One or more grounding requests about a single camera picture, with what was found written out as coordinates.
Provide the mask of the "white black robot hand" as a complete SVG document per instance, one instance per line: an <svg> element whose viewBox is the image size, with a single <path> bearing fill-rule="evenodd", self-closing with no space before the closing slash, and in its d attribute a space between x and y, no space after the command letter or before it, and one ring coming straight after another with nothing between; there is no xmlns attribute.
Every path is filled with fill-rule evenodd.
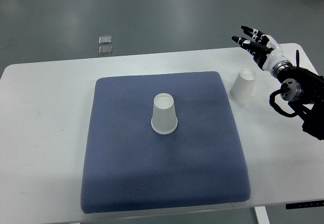
<svg viewBox="0 0 324 224"><path fill-rule="evenodd" d="M231 39L252 55L260 69L275 77L275 70L279 66L290 63L284 56L282 47L272 36L247 26L241 26L241 29L251 39L238 36L232 36Z"/></svg>

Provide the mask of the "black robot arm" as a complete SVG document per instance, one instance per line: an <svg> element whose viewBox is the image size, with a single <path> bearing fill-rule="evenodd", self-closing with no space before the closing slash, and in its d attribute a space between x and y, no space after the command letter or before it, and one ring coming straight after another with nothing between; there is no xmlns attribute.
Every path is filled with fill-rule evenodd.
<svg viewBox="0 0 324 224"><path fill-rule="evenodd" d="M272 74L281 83L280 89L269 96L269 104L282 116L303 120L302 130L323 140L323 76L300 67L300 54L296 51L296 65L282 62L276 65ZM275 98L280 95L294 111L284 111Z"/></svg>

